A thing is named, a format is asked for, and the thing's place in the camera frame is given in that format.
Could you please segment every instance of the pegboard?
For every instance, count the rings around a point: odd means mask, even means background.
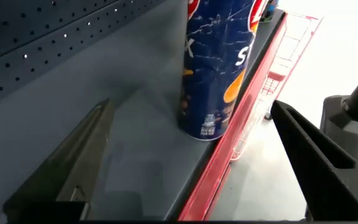
[[[0,0],[0,99],[163,1]]]

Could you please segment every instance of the red shopping cart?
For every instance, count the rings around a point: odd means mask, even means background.
[[[233,150],[231,161],[236,161],[241,157],[246,147],[247,139],[253,133],[253,127],[258,125],[263,117],[267,120],[272,119],[270,108],[273,101],[280,96],[283,87],[322,20],[292,12],[287,13],[287,30],[278,48],[272,67],[266,74],[264,84],[260,89],[239,142]]]

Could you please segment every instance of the can label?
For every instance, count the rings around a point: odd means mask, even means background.
[[[197,139],[224,134],[266,0],[189,0],[180,127]]]

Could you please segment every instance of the shelf surface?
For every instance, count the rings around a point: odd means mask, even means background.
[[[180,212],[216,144],[176,124],[186,7],[165,1],[0,100],[1,223],[2,204],[109,97],[117,110],[91,202],[96,218],[164,220]],[[260,25],[247,77],[276,26]]]

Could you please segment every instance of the shopping cart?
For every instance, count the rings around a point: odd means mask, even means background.
[[[318,19],[292,12],[287,12],[287,14],[287,30],[278,48],[272,67],[266,74],[239,142],[233,149],[231,161],[236,161],[241,157],[246,147],[247,139],[255,134],[253,127],[258,125],[263,118],[272,119],[270,109],[273,101],[280,96],[283,87],[322,20],[322,18]]]

